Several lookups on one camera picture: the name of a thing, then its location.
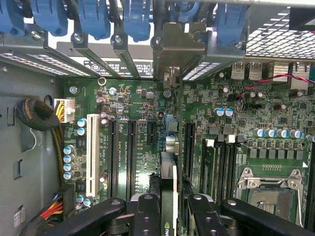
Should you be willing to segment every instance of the power connector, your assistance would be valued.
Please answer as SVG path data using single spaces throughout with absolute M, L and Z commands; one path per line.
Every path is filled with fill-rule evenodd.
M 54 99 L 54 108 L 58 102 L 63 102 L 63 118 L 60 119 L 60 123 L 68 123 L 74 121 L 75 117 L 75 100 L 74 99 Z

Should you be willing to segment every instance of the blue latch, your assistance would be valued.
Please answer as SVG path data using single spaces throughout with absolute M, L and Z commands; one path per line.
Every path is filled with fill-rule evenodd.
M 218 45 L 228 46 L 237 43 L 245 23 L 247 6 L 241 4 L 218 4 L 215 17 Z
M 193 18 L 199 9 L 200 3 L 196 1 L 196 2 L 191 2 L 191 4 L 193 4 L 193 6 L 191 6 L 190 10 L 188 10 L 189 3 L 187 1 L 184 1 L 181 3 L 178 22 L 192 23 Z
M 0 1 L 0 31 L 13 36 L 25 35 L 22 10 L 13 0 Z
M 53 36 L 65 36 L 68 18 L 62 0 L 31 0 L 31 10 L 38 26 Z
M 143 0 L 125 0 L 124 30 L 134 42 L 145 41 L 150 37 L 150 4 L 151 1 L 147 0 L 143 9 Z
M 78 0 L 82 31 L 96 40 L 109 38 L 110 22 L 105 0 Z

